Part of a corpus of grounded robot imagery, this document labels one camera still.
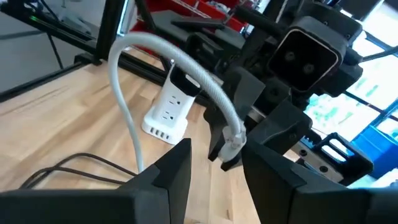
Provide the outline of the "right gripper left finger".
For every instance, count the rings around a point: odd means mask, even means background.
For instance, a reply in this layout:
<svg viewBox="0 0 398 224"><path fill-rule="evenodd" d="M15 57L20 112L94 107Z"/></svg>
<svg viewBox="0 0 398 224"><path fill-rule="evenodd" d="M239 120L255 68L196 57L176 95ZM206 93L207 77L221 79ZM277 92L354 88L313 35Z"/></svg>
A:
<svg viewBox="0 0 398 224"><path fill-rule="evenodd" d="M117 189L6 191L1 223L183 223L191 163L185 138Z"/></svg>

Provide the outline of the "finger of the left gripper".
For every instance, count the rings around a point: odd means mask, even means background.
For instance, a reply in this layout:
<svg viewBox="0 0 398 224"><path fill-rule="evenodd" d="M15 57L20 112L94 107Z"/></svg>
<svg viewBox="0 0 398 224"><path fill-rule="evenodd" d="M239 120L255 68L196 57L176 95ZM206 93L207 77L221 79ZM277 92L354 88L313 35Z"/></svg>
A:
<svg viewBox="0 0 398 224"><path fill-rule="evenodd" d="M232 132L237 134L241 128L237 114L225 115ZM221 169L229 171L248 161L248 153L284 154L297 141L304 137L312 127L312 120L289 101L283 101L268 113L252 108L244 120L246 143L232 161L222 161Z"/></svg>
<svg viewBox="0 0 398 224"><path fill-rule="evenodd" d="M234 106L241 130L237 134L232 132L223 112L215 103L207 107L204 119L208 122L211 132L208 158L211 161L216 158L221 161L232 161L237 158L246 143L244 120L265 88L265 84L246 69L235 67L226 72L221 88Z"/></svg>

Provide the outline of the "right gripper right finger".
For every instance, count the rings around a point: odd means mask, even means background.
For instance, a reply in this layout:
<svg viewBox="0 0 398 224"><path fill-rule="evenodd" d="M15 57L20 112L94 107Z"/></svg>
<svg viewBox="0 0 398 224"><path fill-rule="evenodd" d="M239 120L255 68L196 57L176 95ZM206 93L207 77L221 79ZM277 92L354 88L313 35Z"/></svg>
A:
<svg viewBox="0 0 398 224"><path fill-rule="evenodd" d="M397 189L349 189L254 141L242 150L261 223L397 224Z"/></svg>

